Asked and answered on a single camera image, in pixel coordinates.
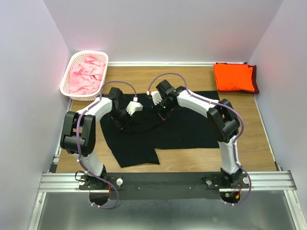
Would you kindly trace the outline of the pink crumpled t-shirt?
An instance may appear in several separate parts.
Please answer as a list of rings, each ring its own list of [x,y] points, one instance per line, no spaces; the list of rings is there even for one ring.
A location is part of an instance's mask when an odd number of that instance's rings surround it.
[[[89,95],[98,91],[104,76],[106,61],[89,55],[81,64],[72,66],[69,75],[69,91],[75,95]]]

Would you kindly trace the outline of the aluminium back rail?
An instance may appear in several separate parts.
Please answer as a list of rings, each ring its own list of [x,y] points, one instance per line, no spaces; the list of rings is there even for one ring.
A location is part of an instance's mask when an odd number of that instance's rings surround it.
[[[127,62],[109,62],[111,67],[207,67],[213,66],[216,62],[159,62],[159,61],[127,61]]]

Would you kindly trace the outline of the black t-shirt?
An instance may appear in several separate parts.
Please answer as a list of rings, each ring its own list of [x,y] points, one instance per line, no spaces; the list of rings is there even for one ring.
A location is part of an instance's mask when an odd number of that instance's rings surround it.
[[[110,115],[100,120],[108,147],[120,167],[145,163],[159,164],[155,149],[217,149],[208,120],[197,112],[178,106],[170,117],[162,120],[152,108],[146,94],[138,95],[143,110],[136,112],[131,122],[119,128]]]

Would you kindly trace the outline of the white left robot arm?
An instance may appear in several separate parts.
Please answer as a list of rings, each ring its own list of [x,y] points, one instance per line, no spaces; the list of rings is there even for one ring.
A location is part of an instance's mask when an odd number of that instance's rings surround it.
[[[128,105],[121,107],[123,93],[112,87],[108,94],[99,95],[85,108],[73,112],[68,111],[60,138],[60,147],[72,154],[84,169],[81,182],[90,184],[95,189],[102,189],[111,183],[106,178],[106,167],[95,153],[96,123],[105,115],[110,115],[120,128],[126,126],[135,113],[143,109],[143,105],[134,95]]]

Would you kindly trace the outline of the aluminium front rail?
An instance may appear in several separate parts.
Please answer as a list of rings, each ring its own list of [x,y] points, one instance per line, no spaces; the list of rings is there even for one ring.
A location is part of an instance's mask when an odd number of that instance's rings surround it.
[[[41,177],[39,192],[82,192],[91,190],[80,186],[82,173],[45,173]],[[197,186],[206,189],[226,191],[279,191],[296,190],[296,184],[290,171],[249,172],[242,175],[234,185],[226,186],[218,178],[217,172],[148,172],[148,173],[111,173],[109,181],[120,191],[131,185],[136,190],[149,188],[175,188],[182,186],[193,190]]]

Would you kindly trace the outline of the pink plastic laundry basket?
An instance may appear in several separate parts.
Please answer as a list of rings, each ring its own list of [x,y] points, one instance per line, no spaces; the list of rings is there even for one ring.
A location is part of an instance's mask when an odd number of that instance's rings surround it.
[[[75,53],[65,70],[60,92],[77,101],[94,100],[105,82],[108,55],[100,51]]]

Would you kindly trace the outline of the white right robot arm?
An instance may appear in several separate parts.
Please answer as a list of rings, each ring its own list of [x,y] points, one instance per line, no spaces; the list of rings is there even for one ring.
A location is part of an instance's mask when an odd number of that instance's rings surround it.
[[[237,139],[241,135],[240,116],[230,101],[208,99],[193,93],[185,87],[174,88],[164,80],[156,86],[156,91],[147,91],[153,101],[153,108],[162,119],[181,106],[190,109],[207,119],[209,129],[217,141],[222,157],[221,183],[230,188],[237,184],[243,170],[238,157]]]

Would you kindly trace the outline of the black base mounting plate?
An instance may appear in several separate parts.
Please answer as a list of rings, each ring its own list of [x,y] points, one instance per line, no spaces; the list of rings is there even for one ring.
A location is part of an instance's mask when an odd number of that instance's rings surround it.
[[[80,190],[88,190],[91,199],[169,200],[220,199],[237,203],[237,194],[249,189],[244,174],[230,181],[221,172],[103,173],[104,181],[81,174]]]

